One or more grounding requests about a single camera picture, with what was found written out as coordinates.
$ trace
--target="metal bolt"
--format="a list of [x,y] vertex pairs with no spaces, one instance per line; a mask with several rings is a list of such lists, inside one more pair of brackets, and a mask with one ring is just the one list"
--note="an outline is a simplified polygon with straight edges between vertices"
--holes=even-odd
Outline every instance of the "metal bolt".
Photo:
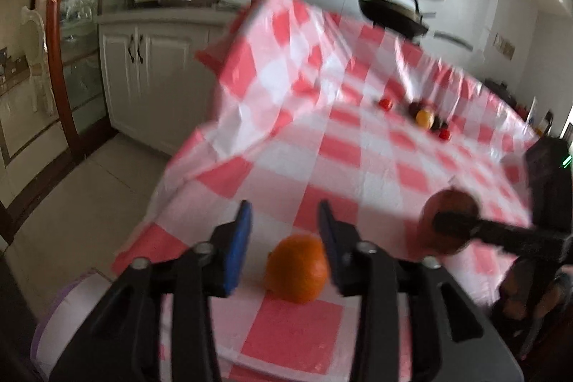
[[426,266],[428,269],[439,269],[442,265],[438,262],[438,260],[434,256],[426,256],[422,259],[422,264]]
[[197,243],[193,247],[193,251],[197,254],[208,255],[215,252],[215,247],[209,242]]
[[362,254],[374,254],[376,252],[376,245],[370,242],[359,242],[356,249]]
[[147,258],[135,258],[131,262],[131,267],[133,267],[135,270],[143,270],[147,269],[149,264],[151,264],[151,261]]

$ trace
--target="purple rim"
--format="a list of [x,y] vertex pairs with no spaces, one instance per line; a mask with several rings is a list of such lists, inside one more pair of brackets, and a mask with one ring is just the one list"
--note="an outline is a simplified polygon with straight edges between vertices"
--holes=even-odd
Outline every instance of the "purple rim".
[[66,296],[68,296],[75,287],[77,287],[79,284],[81,284],[81,282],[83,282],[89,276],[94,275],[94,274],[99,274],[102,277],[104,276],[99,271],[97,271],[96,269],[90,269],[89,271],[80,275],[74,282],[70,283],[69,285],[67,285],[66,287],[61,289],[56,294],[56,297],[52,301],[52,304],[50,305],[48,312],[41,319],[41,321],[38,323],[38,325],[36,326],[36,329],[34,331],[34,337],[32,338],[32,344],[30,346],[30,358],[32,361],[34,361],[34,363],[35,363],[36,357],[38,355],[39,340],[42,337],[42,333],[44,333],[44,330],[46,329],[46,325],[48,325],[48,322],[50,321],[50,319],[52,318],[52,316],[56,312],[56,309],[59,308],[59,305],[62,304],[62,302],[64,301]]

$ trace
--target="bottle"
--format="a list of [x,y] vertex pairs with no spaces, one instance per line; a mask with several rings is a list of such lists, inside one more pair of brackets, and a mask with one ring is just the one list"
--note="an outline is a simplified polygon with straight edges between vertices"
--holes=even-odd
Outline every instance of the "bottle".
[[547,136],[551,131],[551,127],[553,126],[553,113],[551,110],[548,110],[545,114],[545,119],[541,121],[538,127],[535,129],[535,132],[539,136]]

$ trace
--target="countertop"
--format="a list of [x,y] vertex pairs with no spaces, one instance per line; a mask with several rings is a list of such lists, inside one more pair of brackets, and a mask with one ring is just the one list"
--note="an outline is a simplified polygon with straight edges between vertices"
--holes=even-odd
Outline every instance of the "countertop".
[[199,23],[203,25],[226,25],[237,16],[237,12],[218,10],[212,7],[156,7],[114,12],[95,17],[98,24],[110,23]]

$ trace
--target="checkered tablecloth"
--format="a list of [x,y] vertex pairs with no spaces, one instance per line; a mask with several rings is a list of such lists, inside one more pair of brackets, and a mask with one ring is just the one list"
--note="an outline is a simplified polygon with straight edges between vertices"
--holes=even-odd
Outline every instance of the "checkered tablecloth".
[[[254,225],[240,286],[228,299],[213,299],[224,376],[348,378],[359,301],[328,285],[316,301],[295,305],[262,283],[267,254],[281,239],[317,234],[321,199],[363,239],[411,260],[425,255],[416,235],[423,205],[451,184],[473,194],[484,217],[528,224],[521,156],[535,140],[532,130],[474,78],[417,46],[300,0],[261,0],[198,57],[220,84],[213,119],[170,161],[114,267],[119,273],[137,256],[175,258],[232,219],[241,200],[251,201]],[[390,113],[374,105],[381,97],[394,100]],[[451,123],[450,142],[404,117],[419,98]],[[443,261],[487,305],[511,258],[474,243]],[[400,324],[406,380],[405,314]],[[165,378],[169,325],[166,312]]]

